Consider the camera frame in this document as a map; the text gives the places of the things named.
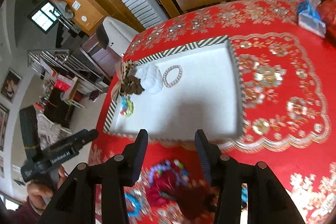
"tray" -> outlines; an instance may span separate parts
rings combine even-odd
[[[132,71],[141,77],[143,65],[152,62],[161,74],[172,65],[183,69],[181,80],[158,94],[144,91],[131,95],[134,112],[120,115],[121,99],[112,102],[104,131],[135,137],[140,129],[151,139],[189,142],[197,129],[209,140],[220,143],[243,134],[243,93],[241,74],[228,36],[214,37],[171,48],[135,62]],[[176,78],[171,71],[167,81]]]

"picture frame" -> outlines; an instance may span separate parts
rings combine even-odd
[[[0,104],[0,150],[3,151],[9,110]]]
[[[0,178],[5,178],[5,173],[3,169],[3,157],[0,156]]]
[[[12,69],[9,69],[6,74],[5,80],[2,83],[0,91],[1,95],[11,103],[14,100],[21,79],[21,76],[15,73]]]

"human hand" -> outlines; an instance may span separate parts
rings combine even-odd
[[[62,185],[62,183],[67,178],[65,174],[64,167],[60,165],[58,168],[59,173],[59,183],[57,185],[57,189]],[[46,208],[46,204],[42,197],[50,198],[53,196],[53,192],[47,186],[38,183],[30,183],[27,186],[27,192],[31,203],[35,206],[36,209],[44,210]]]

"red tablecloth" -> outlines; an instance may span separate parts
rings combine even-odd
[[[331,131],[336,118],[336,50],[297,25],[299,2],[243,0],[188,13],[137,35],[124,59],[135,61],[186,43],[229,35],[243,72],[247,133],[227,143],[224,152],[247,164],[265,161],[307,223],[321,223],[336,204],[336,136]],[[114,77],[100,113],[100,136],[92,144],[90,164],[106,161],[132,141],[102,132],[116,81]],[[187,223],[173,203],[162,208],[146,203],[148,169],[165,159],[184,164],[191,187],[204,184],[196,152],[174,142],[151,142],[142,180],[132,190],[142,196],[143,210],[138,218],[131,218],[132,223]],[[99,219],[99,194],[96,213]],[[194,222],[212,223],[211,215],[203,213]]]

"window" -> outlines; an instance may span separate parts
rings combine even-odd
[[[61,13],[49,1],[46,1],[28,17],[41,29],[41,31],[48,33],[48,31],[50,31],[50,29],[57,23],[56,16],[60,15]]]
[[[13,210],[13,211],[15,211],[20,206],[18,203],[15,203],[15,202],[7,199],[6,197],[4,197],[1,194],[0,194],[0,198],[2,199],[2,202],[4,203],[4,205],[5,205],[5,207],[6,207],[7,210]]]

